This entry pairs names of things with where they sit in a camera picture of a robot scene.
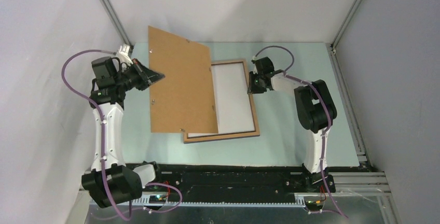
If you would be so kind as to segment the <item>brown cardboard backing board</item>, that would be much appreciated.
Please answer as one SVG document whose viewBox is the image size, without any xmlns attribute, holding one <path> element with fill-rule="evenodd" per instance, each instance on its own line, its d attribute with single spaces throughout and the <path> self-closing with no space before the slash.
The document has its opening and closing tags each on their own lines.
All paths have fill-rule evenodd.
<svg viewBox="0 0 440 224">
<path fill-rule="evenodd" d="M 149 68 L 165 75 L 149 89 L 153 133 L 217 133 L 210 48 L 148 27 Z"/>
</svg>

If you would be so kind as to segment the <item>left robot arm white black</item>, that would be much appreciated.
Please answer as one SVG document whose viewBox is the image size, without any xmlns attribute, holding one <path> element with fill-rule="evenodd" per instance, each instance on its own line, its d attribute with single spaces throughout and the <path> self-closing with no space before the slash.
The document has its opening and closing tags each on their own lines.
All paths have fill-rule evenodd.
<svg viewBox="0 0 440 224">
<path fill-rule="evenodd" d="M 117 57 L 103 57 L 91 62 L 90 106 L 96 123 L 95 154 L 91 172 L 81 177 L 81 184 L 101 208 L 136 200 L 146 186 L 151 191 L 163 187 L 164 177 L 156 162 L 143 162 L 130 169 L 122 152 L 122 118 L 126 93 L 146 90 L 165 75 L 133 59 L 123 65 Z"/>
</svg>

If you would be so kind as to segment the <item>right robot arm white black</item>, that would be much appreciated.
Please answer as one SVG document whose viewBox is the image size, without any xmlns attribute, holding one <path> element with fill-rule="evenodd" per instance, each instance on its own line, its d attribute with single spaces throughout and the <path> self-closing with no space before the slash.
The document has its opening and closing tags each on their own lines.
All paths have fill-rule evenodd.
<svg viewBox="0 0 440 224">
<path fill-rule="evenodd" d="M 267 91 L 289 94 L 295 100 L 299 123 L 309 132 L 302 164 L 303 188 L 309 192 L 329 193 L 332 181 L 327 169 L 327 141 L 337 110 L 325 81 L 308 82 L 275 70 L 268 57 L 254 58 L 252 63 L 248 94 Z"/>
</svg>

